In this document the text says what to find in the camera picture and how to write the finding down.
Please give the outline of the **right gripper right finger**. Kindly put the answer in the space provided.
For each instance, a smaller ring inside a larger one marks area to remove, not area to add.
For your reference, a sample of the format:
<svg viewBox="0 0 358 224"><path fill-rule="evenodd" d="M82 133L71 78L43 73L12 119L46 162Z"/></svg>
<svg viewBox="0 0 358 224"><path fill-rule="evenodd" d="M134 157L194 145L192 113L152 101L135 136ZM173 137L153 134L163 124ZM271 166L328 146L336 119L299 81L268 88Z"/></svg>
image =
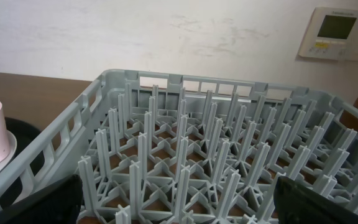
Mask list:
<svg viewBox="0 0 358 224"><path fill-rule="evenodd" d="M277 179L273 193L279 224L358 224L358 215L288 177Z"/></svg>

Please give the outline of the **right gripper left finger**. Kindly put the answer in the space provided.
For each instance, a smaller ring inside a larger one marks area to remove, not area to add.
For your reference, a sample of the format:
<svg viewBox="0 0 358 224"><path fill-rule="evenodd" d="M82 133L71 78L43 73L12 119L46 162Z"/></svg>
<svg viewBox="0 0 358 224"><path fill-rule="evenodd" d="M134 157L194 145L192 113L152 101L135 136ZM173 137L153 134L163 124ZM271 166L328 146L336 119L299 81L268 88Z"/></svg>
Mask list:
<svg viewBox="0 0 358 224"><path fill-rule="evenodd" d="M1 210L0 224L76 223L82 203L82 181L73 174Z"/></svg>

